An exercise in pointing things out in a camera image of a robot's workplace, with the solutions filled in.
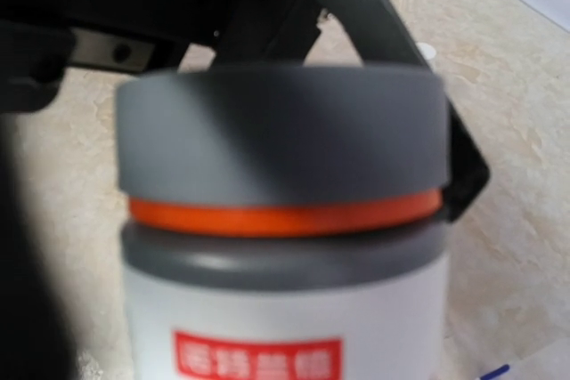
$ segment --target red label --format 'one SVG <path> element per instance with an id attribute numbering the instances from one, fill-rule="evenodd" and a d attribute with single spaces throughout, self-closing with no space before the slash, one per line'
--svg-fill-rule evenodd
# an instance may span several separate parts
<path id="1" fill-rule="evenodd" d="M 340 340 L 278 344 L 175 332 L 178 372 L 196 380 L 340 380 Z"/>

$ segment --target gray cap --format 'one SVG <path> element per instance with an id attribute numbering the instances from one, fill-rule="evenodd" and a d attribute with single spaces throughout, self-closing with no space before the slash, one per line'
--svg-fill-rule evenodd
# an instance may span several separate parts
<path id="1" fill-rule="evenodd" d="M 200 206 L 311 206 L 448 180 L 442 81 L 415 67 L 239 66 L 118 89 L 119 184 Z"/>

